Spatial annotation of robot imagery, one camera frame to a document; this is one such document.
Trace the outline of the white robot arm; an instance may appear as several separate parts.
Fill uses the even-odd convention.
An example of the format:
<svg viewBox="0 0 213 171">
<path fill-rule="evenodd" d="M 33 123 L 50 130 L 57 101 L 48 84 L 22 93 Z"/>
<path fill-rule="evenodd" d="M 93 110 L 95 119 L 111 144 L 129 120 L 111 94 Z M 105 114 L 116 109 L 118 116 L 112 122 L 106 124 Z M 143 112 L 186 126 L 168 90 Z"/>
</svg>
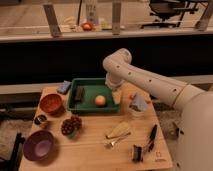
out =
<svg viewBox="0 0 213 171">
<path fill-rule="evenodd" d="M 213 91 L 137 68 L 131 61 L 125 48 L 107 56 L 106 85 L 116 90 L 127 81 L 179 110 L 177 171 L 213 171 Z"/>
</svg>

